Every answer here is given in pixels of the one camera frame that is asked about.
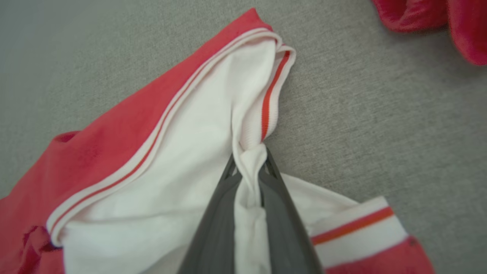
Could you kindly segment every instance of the white stripe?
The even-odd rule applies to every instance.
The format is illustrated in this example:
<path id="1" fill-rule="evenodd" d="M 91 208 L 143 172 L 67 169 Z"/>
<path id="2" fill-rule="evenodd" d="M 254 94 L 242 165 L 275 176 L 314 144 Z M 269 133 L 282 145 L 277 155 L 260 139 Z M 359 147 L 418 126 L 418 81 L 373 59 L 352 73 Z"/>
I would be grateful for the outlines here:
<path id="1" fill-rule="evenodd" d="M 396 216 L 315 246 L 324 268 L 357 261 L 393 247 L 408 234 Z"/>
<path id="2" fill-rule="evenodd" d="M 351 223 L 357 219 L 360 219 L 364 216 L 370 215 L 374 212 L 377 212 L 381 209 L 388 207 L 388 203 L 384 197 L 377 197 L 372 200 L 369 200 L 365 203 L 356 205 L 350 209 L 343 211 L 340 214 L 331 216 L 329 218 L 324 219 L 323 221 L 316 223 L 313 226 L 312 231 L 310 232 L 311 236 L 317 236 L 319 234 L 328 232 L 335 228 L 339 228 L 342 225 Z"/>

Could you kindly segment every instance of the red cloth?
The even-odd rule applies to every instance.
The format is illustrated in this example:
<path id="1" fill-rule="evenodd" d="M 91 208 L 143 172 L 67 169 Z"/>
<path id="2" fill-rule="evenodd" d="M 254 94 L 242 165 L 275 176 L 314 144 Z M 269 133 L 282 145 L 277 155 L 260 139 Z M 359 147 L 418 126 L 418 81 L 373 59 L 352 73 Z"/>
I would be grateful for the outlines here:
<path id="1" fill-rule="evenodd" d="M 470 63 L 487 64 L 487 1 L 373 0 L 384 25 L 396 32 L 437 28 L 449 23 L 451 36 Z"/>
<path id="2" fill-rule="evenodd" d="M 64 273 L 63 250 L 52 245 L 46 228 L 49 215 L 63 201 L 97 184 L 129 161 L 190 76 L 236 37 L 258 28 L 272 30 L 251 9 L 192 56 L 84 130 L 55 137 L 10 195 L 0 199 L 0 274 Z M 405 243 L 371 258 L 337 266 L 332 271 L 338 272 L 332 273 L 349 273 L 349 269 L 364 274 L 385 270 L 390 271 L 388 274 L 432 273 L 422 249 Z"/>

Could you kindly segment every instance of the gray fabric surface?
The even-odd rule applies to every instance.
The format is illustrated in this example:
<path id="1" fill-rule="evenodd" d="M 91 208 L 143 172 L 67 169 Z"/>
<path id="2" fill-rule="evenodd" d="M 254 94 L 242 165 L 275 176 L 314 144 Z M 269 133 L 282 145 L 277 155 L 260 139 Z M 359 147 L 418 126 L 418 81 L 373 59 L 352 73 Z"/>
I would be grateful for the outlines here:
<path id="1" fill-rule="evenodd" d="M 437 273 L 487 273 L 487 70 L 446 31 L 387 31 L 369 0 L 0 3 L 0 196 L 61 133 L 179 63 L 256 6 L 295 47 L 266 142 L 281 171 L 385 195 Z"/>

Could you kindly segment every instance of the shirt sleeve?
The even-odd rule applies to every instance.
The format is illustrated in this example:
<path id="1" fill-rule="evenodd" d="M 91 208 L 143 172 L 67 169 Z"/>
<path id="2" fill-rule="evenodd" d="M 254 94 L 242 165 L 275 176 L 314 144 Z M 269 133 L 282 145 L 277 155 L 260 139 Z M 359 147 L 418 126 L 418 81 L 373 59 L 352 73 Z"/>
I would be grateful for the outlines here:
<path id="1" fill-rule="evenodd" d="M 311 241 L 327 274 L 433 274 L 418 241 L 383 197 L 316 223 Z"/>

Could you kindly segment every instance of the sleeve cuff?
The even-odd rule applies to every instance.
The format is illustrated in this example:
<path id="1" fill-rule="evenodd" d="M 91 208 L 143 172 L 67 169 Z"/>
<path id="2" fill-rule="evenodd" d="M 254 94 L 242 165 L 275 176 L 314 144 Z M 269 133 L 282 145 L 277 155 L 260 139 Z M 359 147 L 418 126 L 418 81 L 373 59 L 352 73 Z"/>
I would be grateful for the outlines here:
<path id="1" fill-rule="evenodd" d="M 311 235 L 324 268 L 373 256 L 408 238 L 384 197 L 324 219 Z"/>

